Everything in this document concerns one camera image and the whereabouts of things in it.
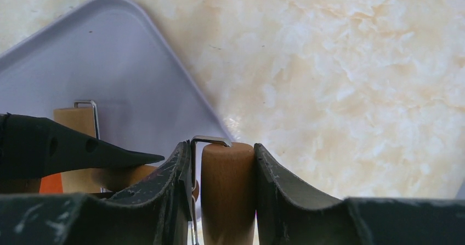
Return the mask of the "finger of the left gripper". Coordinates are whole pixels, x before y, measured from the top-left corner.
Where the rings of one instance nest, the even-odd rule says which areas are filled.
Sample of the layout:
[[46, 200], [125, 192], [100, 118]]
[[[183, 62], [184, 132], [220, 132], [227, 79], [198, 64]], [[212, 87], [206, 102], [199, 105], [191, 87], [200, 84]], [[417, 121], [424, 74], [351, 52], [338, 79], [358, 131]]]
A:
[[43, 117], [1, 115], [1, 179], [38, 179], [88, 168], [124, 168], [164, 157], [122, 149]]

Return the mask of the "wooden double-ended dough roller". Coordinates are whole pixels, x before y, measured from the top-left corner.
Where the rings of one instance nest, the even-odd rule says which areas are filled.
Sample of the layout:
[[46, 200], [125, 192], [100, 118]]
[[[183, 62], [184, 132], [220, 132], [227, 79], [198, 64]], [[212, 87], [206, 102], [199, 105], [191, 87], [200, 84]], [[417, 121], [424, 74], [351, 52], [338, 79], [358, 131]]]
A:
[[[188, 238], [198, 242], [194, 190], [196, 188], [196, 144], [206, 144], [203, 150], [201, 201], [205, 233], [221, 234], [225, 243], [251, 244], [255, 216], [255, 167], [253, 148], [233, 143], [224, 138], [195, 136], [191, 152], [191, 215]], [[161, 162], [124, 168], [91, 168], [98, 173], [97, 182], [107, 188], [106, 193], [88, 193], [98, 199], [108, 199], [115, 193], [131, 187], [162, 166]], [[35, 190], [38, 179], [1, 179], [1, 196], [40, 194]]]

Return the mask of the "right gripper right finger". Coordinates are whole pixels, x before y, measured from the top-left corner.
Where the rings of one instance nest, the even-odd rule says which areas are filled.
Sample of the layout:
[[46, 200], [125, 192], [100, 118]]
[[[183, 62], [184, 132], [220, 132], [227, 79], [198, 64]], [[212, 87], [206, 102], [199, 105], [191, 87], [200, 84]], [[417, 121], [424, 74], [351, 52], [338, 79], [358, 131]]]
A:
[[464, 244], [464, 200], [340, 200], [254, 151], [260, 244]]

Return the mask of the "orange-red dough lump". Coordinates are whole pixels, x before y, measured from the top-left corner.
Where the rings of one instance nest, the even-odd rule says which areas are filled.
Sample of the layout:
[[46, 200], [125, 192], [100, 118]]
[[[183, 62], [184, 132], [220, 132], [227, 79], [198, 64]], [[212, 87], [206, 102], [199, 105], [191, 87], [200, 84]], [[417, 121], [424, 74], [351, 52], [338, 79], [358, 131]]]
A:
[[52, 174], [42, 178], [39, 193], [63, 193], [61, 174]]

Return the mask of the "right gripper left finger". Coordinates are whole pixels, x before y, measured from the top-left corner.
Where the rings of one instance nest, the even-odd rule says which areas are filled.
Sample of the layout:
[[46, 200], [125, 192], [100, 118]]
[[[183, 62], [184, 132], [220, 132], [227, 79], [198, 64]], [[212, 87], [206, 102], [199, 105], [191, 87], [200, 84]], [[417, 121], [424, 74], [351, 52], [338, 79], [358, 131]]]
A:
[[1, 244], [186, 244], [190, 143], [147, 178], [98, 199], [87, 193], [1, 196]]

